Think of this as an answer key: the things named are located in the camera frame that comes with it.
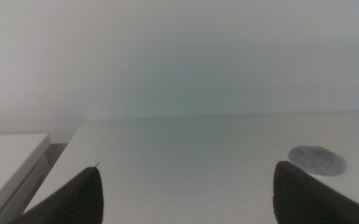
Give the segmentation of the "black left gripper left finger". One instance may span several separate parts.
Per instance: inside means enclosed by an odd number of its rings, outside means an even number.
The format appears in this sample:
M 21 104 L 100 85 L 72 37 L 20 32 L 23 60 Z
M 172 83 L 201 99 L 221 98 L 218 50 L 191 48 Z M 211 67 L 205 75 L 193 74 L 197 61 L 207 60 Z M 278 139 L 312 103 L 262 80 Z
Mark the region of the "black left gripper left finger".
M 101 224 L 104 198 L 100 172 L 87 167 L 10 224 Z

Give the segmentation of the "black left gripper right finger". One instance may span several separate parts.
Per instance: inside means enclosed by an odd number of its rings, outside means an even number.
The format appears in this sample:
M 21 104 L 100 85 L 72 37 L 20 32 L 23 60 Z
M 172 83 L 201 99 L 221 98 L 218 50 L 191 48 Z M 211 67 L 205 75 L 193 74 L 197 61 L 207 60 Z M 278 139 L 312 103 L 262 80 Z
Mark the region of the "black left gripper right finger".
M 275 166 L 273 209 L 279 224 L 359 224 L 359 203 L 288 161 Z

